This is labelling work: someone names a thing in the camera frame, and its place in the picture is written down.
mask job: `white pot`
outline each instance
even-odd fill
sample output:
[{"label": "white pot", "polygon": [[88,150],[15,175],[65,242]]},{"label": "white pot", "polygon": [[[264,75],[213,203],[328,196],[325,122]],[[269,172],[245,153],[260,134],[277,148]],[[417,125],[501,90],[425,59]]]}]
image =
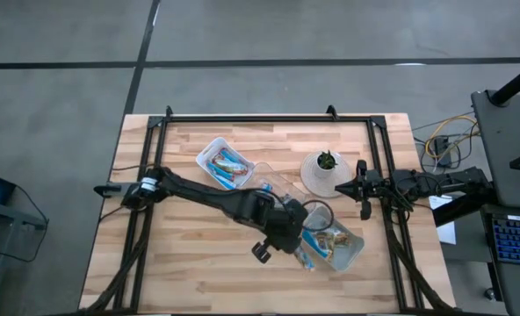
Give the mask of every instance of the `white pot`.
[{"label": "white pot", "polygon": [[328,178],[330,175],[332,175],[332,173],[334,172],[334,169],[335,169],[334,167],[332,169],[323,169],[323,168],[321,168],[321,166],[319,166],[318,162],[315,162],[314,176],[316,176],[320,179]]}]

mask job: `blue keyboard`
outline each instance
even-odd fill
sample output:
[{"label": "blue keyboard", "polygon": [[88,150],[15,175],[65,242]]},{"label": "blue keyboard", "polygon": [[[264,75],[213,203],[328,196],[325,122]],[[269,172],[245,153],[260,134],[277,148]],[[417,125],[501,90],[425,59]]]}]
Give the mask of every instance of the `blue keyboard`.
[{"label": "blue keyboard", "polygon": [[492,219],[498,261],[520,263],[520,220]]}]

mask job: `gray floor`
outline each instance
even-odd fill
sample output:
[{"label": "gray floor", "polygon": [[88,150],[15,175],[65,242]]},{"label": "gray floor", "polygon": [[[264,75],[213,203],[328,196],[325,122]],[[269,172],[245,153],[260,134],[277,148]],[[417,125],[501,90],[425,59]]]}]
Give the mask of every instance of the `gray floor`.
[{"label": "gray floor", "polygon": [[[150,4],[0,0],[0,62],[135,61]],[[493,56],[520,56],[520,1],[162,0],[148,60]],[[408,112],[420,126],[470,111],[472,91],[498,88],[519,71],[520,64],[146,69],[134,112],[167,104],[178,113],[321,112],[333,104],[341,112]],[[0,70],[0,176],[24,186],[51,219],[38,259],[7,273],[0,314],[76,309],[102,203],[91,188],[108,175],[132,75]],[[488,169],[480,140],[473,145],[462,168]],[[482,298],[485,266],[448,269],[458,306],[504,313]]]}]

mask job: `potted plant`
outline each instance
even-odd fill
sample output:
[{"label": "potted plant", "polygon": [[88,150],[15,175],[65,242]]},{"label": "potted plant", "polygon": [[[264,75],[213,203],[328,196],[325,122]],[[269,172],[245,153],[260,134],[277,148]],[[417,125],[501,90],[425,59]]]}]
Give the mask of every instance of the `potted plant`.
[{"label": "potted plant", "polygon": [[321,152],[316,159],[317,167],[314,169],[314,175],[320,178],[326,178],[332,174],[334,167],[337,165],[336,159],[328,152]]}]

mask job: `butcher block tabletop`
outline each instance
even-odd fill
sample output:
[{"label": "butcher block tabletop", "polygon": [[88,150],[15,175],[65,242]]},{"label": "butcher block tabletop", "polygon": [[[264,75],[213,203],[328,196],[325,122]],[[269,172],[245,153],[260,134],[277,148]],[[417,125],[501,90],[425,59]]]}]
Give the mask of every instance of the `butcher block tabletop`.
[{"label": "butcher block tabletop", "polygon": [[[408,115],[384,115],[396,168],[420,169]],[[147,121],[148,115],[125,117],[114,168],[140,163]],[[155,156],[157,134],[154,133],[149,163]],[[382,168],[386,171],[379,129],[376,134]],[[300,179],[300,164],[313,152],[339,153],[352,172],[359,159],[367,161],[368,169],[373,168],[366,125],[352,122],[169,123],[162,165],[182,177],[219,188],[196,163],[198,153],[217,137],[223,137],[249,161],[267,162],[305,193],[308,190]],[[134,182],[137,171],[113,171],[110,180]],[[371,218],[361,221],[360,203],[346,196],[325,200],[334,209],[337,220],[365,240],[364,250],[342,273],[318,258],[314,259],[314,271],[304,270],[293,255],[275,249],[270,250],[271,259],[262,264],[250,252],[264,240],[261,233],[236,224],[208,206],[180,197],[166,198],[155,205],[138,312],[398,312],[379,201],[372,201]],[[102,214],[116,209],[119,203],[119,197],[106,199]],[[428,204],[426,200],[419,203]],[[100,223],[80,307],[93,303],[117,272],[128,219],[129,212],[122,210]],[[430,210],[416,206],[408,228],[416,265],[440,297],[454,305]],[[408,306],[414,306],[408,273],[404,268],[402,272]],[[131,297],[133,275],[134,269],[126,283],[126,305]]]}]

